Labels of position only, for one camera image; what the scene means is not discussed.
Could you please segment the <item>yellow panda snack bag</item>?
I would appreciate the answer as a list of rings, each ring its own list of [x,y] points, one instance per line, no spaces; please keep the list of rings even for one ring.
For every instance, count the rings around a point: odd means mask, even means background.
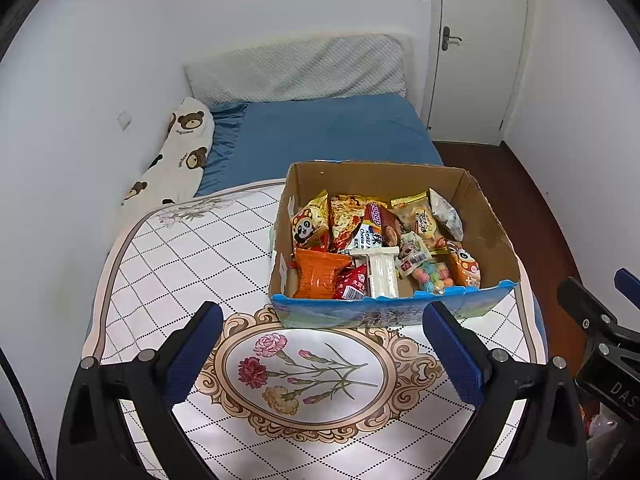
[[[292,219],[296,249],[327,252],[330,246],[329,195],[326,190],[306,203]]]

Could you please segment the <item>grey dotted pillow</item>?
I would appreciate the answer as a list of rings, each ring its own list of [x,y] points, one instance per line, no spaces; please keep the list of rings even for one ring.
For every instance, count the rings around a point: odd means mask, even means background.
[[[408,93],[411,40],[389,34],[318,36],[186,63],[192,96],[222,103],[308,101]]]

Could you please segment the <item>white quilted floral blanket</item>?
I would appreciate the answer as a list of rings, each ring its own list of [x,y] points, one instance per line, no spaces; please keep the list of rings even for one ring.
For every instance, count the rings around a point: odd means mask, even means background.
[[[85,356],[158,349],[206,301],[224,327],[175,405],[221,479],[425,479],[470,421],[420,326],[286,328],[271,305],[281,181],[151,212],[105,261]]]

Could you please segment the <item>blue bed sheet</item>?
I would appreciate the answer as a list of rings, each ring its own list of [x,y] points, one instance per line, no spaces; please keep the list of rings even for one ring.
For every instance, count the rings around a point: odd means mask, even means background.
[[[398,94],[224,103],[210,112],[214,138],[198,196],[284,178],[294,162],[442,163],[413,106]]]

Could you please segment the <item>colourful candy ball bag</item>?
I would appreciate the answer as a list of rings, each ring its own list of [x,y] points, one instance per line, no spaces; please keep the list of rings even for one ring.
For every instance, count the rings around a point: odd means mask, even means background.
[[[441,261],[424,261],[411,272],[422,292],[442,294],[446,288],[454,286],[448,266]]]

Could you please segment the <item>white bear print bolster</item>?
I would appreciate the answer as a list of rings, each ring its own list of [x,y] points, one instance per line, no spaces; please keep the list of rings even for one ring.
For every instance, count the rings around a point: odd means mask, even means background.
[[[190,200],[203,179],[215,122],[199,100],[185,98],[171,114],[166,140],[122,201],[122,221],[136,221],[160,206]]]

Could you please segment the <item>small red snack packet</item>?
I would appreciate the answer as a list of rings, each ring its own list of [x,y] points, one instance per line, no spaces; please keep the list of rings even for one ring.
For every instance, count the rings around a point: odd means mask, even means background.
[[[367,266],[346,269],[336,278],[333,298],[336,300],[361,300],[368,296]]]

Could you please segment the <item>orange panda snack bag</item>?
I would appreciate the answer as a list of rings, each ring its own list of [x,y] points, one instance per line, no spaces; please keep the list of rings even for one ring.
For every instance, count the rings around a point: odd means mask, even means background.
[[[480,265],[475,258],[454,240],[447,240],[446,248],[446,263],[454,284],[480,288]]]

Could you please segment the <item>blue milk cardboard box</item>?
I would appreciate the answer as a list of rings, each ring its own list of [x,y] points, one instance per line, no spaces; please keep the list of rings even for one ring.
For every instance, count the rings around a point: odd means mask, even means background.
[[[269,296],[287,328],[418,324],[442,302],[481,316],[521,281],[502,224],[464,169],[294,162]]]

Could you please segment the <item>yellow red noodle packet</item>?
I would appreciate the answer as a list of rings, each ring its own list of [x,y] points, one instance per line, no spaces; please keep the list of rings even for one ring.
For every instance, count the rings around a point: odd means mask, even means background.
[[[358,194],[336,194],[330,198],[331,252],[342,252],[347,247],[360,226],[367,204],[387,206],[382,200]]]

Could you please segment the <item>white wall socket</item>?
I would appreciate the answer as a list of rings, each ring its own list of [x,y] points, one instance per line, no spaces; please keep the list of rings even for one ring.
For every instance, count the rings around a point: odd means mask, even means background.
[[[117,116],[117,121],[118,121],[122,131],[126,131],[129,128],[129,126],[131,125],[131,123],[132,123],[132,117],[130,116],[130,114],[126,110],[123,110]]]

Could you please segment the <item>white chocolate stick packet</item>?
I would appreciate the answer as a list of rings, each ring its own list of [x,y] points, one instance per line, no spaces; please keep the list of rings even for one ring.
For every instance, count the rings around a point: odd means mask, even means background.
[[[401,235],[395,266],[402,278],[406,278],[423,263],[432,260],[430,251],[418,234],[409,232]]]

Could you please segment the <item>grey white snack packet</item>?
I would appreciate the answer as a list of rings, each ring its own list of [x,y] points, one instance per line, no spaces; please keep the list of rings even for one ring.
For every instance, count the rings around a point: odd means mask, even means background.
[[[367,277],[372,298],[399,297],[395,266],[395,259],[399,255],[397,246],[354,249],[350,252],[350,255],[354,258],[367,260]]]

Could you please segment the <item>white door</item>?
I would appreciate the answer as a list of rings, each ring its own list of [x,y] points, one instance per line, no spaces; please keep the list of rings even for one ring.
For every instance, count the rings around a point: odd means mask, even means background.
[[[521,65],[528,0],[432,0],[432,68],[423,109],[436,141],[497,144]],[[461,44],[442,50],[442,28]]]

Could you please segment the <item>yellow clear cake packet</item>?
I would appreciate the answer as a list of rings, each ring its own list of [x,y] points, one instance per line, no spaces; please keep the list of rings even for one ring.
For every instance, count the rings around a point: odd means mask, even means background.
[[[390,201],[390,206],[404,230],[416,233],[430,252],[446,247],[445,237],[440,232],[425,192],[395,198]]]

